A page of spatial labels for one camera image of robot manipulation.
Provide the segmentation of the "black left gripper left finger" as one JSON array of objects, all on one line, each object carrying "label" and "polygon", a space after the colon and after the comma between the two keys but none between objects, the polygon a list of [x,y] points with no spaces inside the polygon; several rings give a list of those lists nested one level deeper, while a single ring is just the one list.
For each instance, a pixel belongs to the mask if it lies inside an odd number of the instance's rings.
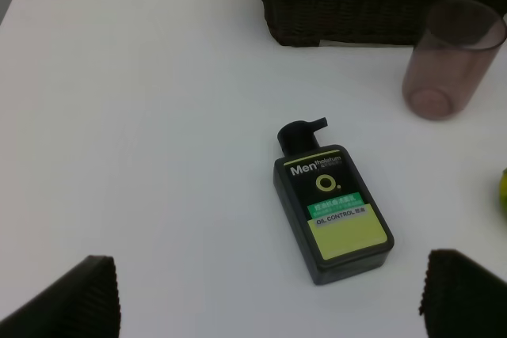
[{"label": "black left gripper left finger", "polygon": [[118,337],[121,308],[111,256],[88,256],[1,320],[2,337]]}]

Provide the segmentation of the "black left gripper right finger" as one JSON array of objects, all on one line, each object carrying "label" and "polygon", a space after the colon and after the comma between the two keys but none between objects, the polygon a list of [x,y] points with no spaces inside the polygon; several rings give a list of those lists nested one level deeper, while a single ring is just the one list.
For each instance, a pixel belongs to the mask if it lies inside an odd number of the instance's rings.
[{"label": "black left gripper right finger", "polygon": [[433,250],[419,314],[429,337],[505,337],[506,281],[455,249]]}]

